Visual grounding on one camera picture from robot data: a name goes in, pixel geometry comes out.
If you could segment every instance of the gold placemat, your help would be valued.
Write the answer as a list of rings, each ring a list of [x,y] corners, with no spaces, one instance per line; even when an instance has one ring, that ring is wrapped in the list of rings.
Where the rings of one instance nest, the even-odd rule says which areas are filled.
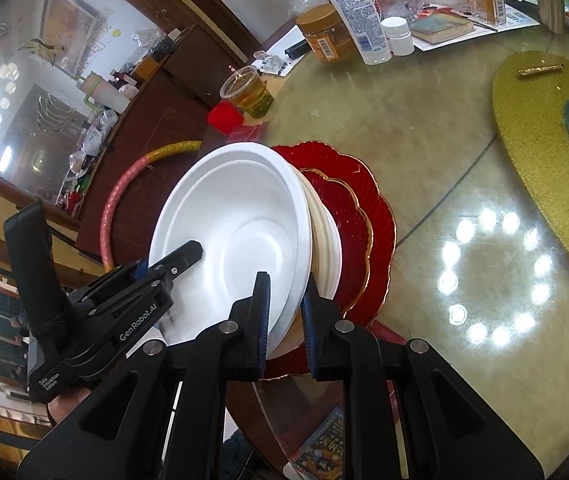
[[[564,70],[522,78],[518,70],[563,64]],[[525,187],[569,252],[569,60],[548,52],[506,59],[493,82],[493,110],[511,161]]]

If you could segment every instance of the beige plate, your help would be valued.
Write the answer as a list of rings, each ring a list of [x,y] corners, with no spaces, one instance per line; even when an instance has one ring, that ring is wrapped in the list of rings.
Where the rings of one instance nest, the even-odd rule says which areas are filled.
[[[316,279],[321,297],[331,300],[338,290],[342,268],[342,249],[338,227],[313,186],[300,171],[293,166],[292,169],[303,186],[311,216],[311,272]],[[287,334],[269,354],[269,359],[280,357],[298,348],[303,341],[305,341],[305,332],[300,310],[298,310]]]

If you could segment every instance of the plastic cup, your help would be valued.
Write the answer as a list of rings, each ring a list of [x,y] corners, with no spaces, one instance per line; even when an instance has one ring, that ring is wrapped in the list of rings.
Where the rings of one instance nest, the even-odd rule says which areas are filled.
[[[252,65],[236,70],[220,89],[220,97],[242,108],[254,119],[263,118],[271,108],[274,97]]]

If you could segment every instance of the white bottle cap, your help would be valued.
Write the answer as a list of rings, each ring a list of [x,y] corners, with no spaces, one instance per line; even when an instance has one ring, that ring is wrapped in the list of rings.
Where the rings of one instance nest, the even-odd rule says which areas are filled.
[[[385,18],[382,20],[381,25],[385,31],[385,36],[387,38],[402,38],[409,32],[409,26],[407,25],[407,20],[399,16],[392,16],[391,18]]]

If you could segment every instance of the round table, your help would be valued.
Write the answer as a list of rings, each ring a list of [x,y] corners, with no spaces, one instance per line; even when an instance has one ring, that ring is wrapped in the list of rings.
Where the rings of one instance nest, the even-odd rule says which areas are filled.
[[[526,50],[569,59],[569,30],[513,30],[381,66],[306,56],[265,118],[265,142],[321,140],[369,166],[398,230],[377,319],[430,342],[549,476],[569,454],[569,255],[520,181],[491,106],[498,66]],[[448,242],[461,249],[454,264]],[[441,280],[448,265],[453,292]],[[287,457],[342,395],[310,376],[255,390]]]

